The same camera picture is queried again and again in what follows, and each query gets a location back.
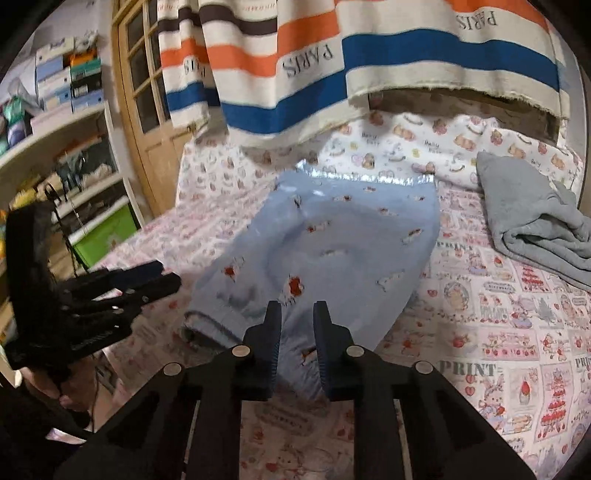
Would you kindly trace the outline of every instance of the brown stripe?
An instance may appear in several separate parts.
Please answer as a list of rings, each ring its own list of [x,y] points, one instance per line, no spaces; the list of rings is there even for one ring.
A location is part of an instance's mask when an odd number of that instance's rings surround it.
[[[179,23],[191,19],[193,25],[201,27],[207,22],[229,22],[236,25],[245,35],[270,35],[277,33],[277,17],[267,20],[248,21],[237,18],[231,9],[225,5],[205,5],[194,12],[191,7],[182,7],[178,11],[178,18],[163,18],[158,20],[158,32],[178,31]]]
[[[194,12],[191,7],[182,7],[178,11],[178,18],[162,18],[158,20],[158,33],[160,32],[176,32],[178,25],[183,21],[191,19],[193,25],[201,27],[201,20],[199,14]]]

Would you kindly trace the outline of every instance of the person's hand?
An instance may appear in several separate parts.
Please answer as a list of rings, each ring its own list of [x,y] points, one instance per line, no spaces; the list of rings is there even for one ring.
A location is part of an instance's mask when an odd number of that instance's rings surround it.
[[[68,367],[72,374],[61,384],[61,395],[59,388],[45,370],[21,368],[21,373],[28,385],[54,400],[59,399],[62,407],[74,411],[88,411],[94,402],[97,387],[95,360],[87,356]]]

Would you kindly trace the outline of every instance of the light blue pants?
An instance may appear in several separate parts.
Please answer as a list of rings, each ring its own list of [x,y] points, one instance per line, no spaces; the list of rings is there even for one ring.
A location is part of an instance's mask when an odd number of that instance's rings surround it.
[[[195,283],[186,327],[227,348],[279,300],[279,380],[316,398],[314,302],[325,300],[333,322],[375,349],[429,259],[439,203],[432,177],[387,179],[395,184],[304,170],[279,176],[249,228]]]

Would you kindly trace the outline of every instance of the blue box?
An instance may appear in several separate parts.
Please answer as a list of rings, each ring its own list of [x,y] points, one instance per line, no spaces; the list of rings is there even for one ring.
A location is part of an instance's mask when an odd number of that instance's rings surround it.
[[[52,110],[62,103],[66,103],[72,100],[72,90],[70,87],[64,87],[62,90],[58,90],[53,96],[50,96],[45,99],[44,103],[44,110]]]
[[[56,57],[37,65],[37,83],[64,69],[64,57]]]
[[[96,90],[94,92],[88,93],[87,95],[72,99],[72,110],[77,112],[78,110],[83,110],[84,108],[103,103],[104,101],[104,91],[102,89]]]

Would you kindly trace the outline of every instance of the metal screw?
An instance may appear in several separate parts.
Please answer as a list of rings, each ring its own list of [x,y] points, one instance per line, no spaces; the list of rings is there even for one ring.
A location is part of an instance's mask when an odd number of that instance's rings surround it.
[[[433,366],[429,362],[420,361],[414,366],[414,368],[423,375],[428,375],[433,371]]]
[[[232,349],[232,355],[237,357],[247,356],[251,350],[246,345],[236,345]]]
[[[175,375],[178,375],[182,369],[183,367],[181,367],[179,364],[171,363],[164,367],[163,372],[164,375],[167,375],[168,377],[174,377]]]
[[[365,353],[365,350],[362,346],[359,345],[351,345],[347,347],[347,355],[352,356],[353,358],[359,358]]]

